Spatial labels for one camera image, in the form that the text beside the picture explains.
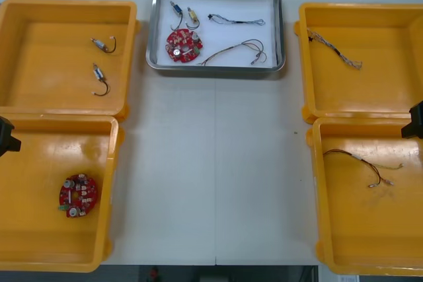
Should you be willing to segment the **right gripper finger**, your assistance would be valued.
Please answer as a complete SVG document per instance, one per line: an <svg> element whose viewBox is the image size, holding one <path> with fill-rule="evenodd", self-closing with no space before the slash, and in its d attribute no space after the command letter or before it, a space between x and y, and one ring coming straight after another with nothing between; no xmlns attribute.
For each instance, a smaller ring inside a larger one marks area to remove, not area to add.
<svg viewBox="0 0 423 282"><path fill-rule="evenodd" d="M401 137L404 139L423 138L423 125L419 122L410 122L401 128Z"/></svg>
<svg viewBox="0 0 423 282"><path fill-rule="evenodd" d="M423 122L423 101L414 105L410 110L411 122Z"/></svg>

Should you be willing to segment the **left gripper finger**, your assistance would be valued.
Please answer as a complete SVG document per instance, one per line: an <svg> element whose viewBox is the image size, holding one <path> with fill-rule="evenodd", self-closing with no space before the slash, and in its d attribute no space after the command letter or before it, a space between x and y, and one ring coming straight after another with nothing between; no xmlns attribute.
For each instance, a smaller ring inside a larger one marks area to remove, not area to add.
<svg viewBox="0 0 423 282"><path fill-rule="evenodd" d="M4 117L0 117L1 122L1 138L2 139L10 139L12 135L12 131L14 130L14 125Z"/></svg>
<svg viewBox="0 0 423 282"><path fill-rule="evenodd" d="M0 156L2 157L7 152L19 152L21 148L21 141L13 136L4 137L1 139Z"/></svg>

